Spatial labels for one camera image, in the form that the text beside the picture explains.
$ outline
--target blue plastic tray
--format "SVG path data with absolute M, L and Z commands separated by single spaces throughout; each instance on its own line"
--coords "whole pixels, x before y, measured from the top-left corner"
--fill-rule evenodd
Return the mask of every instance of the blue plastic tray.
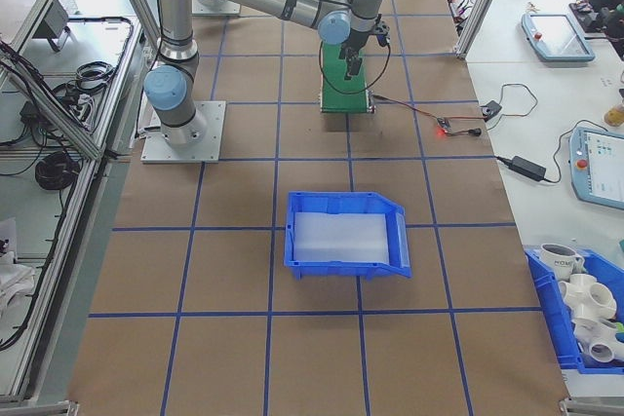
M 585 257 L 587 272 L 613 293 L 618 305 L 616 317 L 618 321 L 623 321 L 624 270 L 592 250 L 578 250 L 578 253 Z M 580 352 L 572 331 L 570 311 L 559 293 L 555 274 L 539 261 L 539 248 L 526 249 L 526 257 L 561 369 L 577 369 L 583 374 L 624 374 L 624 364 L 618 361 L 597 362 Z
M 389 264 L 344 262 L 339 258 L 329 262 L 297 261 L 293 258 L 294 214 L 297 212 L 385 214 Z M 405 210 L 373 192 L 290 192 L 286 216 L 284 264 L 291 268 L 298 280 L 306 275 L 361 276 L 367 280 L 389 275 L 411 278 Z

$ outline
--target white pipe fitting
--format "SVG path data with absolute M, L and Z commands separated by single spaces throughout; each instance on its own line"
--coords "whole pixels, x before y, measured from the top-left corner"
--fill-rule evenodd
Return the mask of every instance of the white pipe fitting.
M 583 347 L 583 352 L 598 362 L 624 360 L 624 343 L 615 337 L 617 326 L 610 321 L 600 319 L 593 325 L 578 323 L 574 328 L 574 337 Z
M 617 304 L 611 291 L 596 277 L 574 274 L 568 282 L 559 282 L 559 292 L 572 311 L 572 322 L 593 326 L 600 319 L 615 316 Z

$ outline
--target white mug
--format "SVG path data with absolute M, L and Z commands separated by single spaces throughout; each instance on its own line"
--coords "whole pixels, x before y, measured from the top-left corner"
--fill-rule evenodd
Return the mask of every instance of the white mug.
M 558 244 L 542 244 L 539 259 L 555 272 L 558 282 L 568 282 L 572 273 L 583 273 L 585 264 L 585 258 L 576 250 Z

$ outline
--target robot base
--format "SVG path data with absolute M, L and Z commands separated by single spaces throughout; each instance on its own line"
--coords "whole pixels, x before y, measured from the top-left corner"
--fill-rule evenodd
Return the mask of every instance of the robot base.
M 141 160 L 144 163 L 216 163 L 221 149 L 221 135 L 225 120 L 225 101 L 197 101 L 197 112 L 208 122 L 206 135 L 200 141 L 186 146 L 172 146 L 160 131 L 149 132 Z M 156 113 L 150 127 L 159 127 Z
M 192 0 L 196 17 L 238 17 L 241 6 L 229 0 Z

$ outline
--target white foam insert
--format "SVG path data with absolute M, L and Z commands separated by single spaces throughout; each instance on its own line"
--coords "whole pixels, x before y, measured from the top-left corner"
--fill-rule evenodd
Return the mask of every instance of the white foam insert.
M 390 263 L 384 214 L 294 214 L 295 262 Z

